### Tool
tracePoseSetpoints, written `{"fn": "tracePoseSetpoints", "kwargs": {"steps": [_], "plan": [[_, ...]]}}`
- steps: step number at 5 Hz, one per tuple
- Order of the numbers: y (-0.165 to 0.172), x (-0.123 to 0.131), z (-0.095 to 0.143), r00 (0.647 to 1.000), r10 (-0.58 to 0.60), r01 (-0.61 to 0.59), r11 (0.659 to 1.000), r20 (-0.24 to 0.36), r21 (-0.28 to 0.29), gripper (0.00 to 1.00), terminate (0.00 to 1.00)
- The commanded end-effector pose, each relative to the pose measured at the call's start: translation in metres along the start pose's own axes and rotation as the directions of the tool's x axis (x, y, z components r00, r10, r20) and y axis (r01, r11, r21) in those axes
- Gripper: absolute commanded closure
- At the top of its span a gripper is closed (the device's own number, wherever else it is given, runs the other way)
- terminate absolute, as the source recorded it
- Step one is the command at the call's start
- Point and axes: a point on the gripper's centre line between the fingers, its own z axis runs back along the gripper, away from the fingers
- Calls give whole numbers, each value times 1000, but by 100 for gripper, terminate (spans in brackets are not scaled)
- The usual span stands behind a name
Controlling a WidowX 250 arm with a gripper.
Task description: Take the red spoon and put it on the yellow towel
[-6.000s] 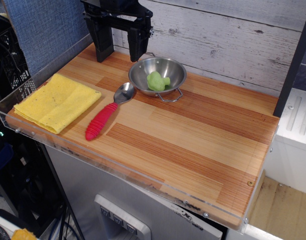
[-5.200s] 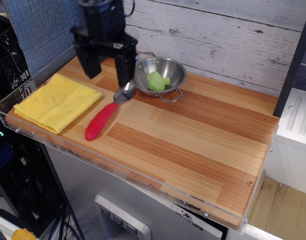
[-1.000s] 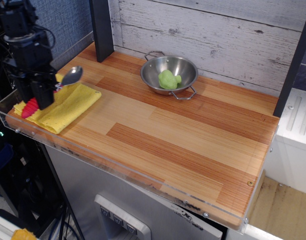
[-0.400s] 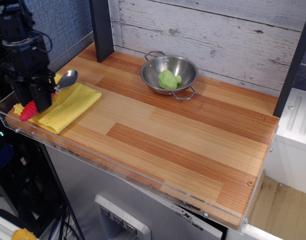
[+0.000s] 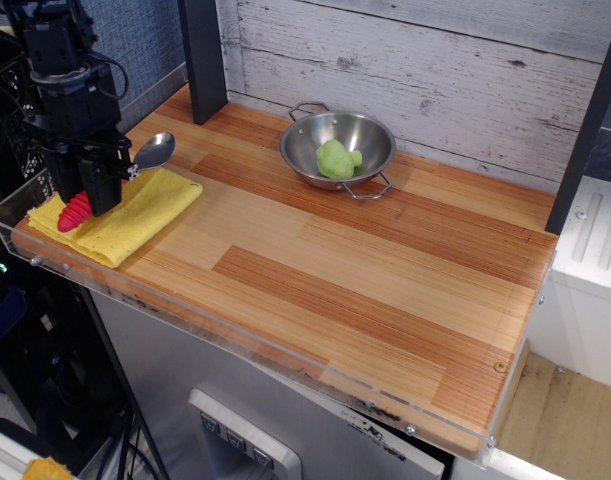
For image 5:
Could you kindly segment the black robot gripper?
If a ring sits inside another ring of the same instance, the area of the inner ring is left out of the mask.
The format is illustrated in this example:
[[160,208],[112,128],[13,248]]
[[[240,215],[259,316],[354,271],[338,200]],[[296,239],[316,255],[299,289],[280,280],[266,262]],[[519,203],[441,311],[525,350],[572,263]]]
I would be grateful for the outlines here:
[[30,138],[44,155],[60,199],[85,190],[92,214],[122,201],[131,141],[117,129],[119,95],[107,62],[84,62],[67,73],[30,72],[42,111],[30,118]]

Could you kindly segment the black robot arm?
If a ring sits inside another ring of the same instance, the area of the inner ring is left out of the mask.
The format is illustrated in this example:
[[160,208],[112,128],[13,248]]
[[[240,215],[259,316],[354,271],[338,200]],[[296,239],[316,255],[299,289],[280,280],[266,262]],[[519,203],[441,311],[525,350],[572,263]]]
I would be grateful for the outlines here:
[[26,125],[61,200],[84,193],[93,215],[110,211],[136,172],[117,128],[125,94],[115,87],[116,61],[94,51],[93,20],[78,1],[6,1],[3,10],[42,105]]

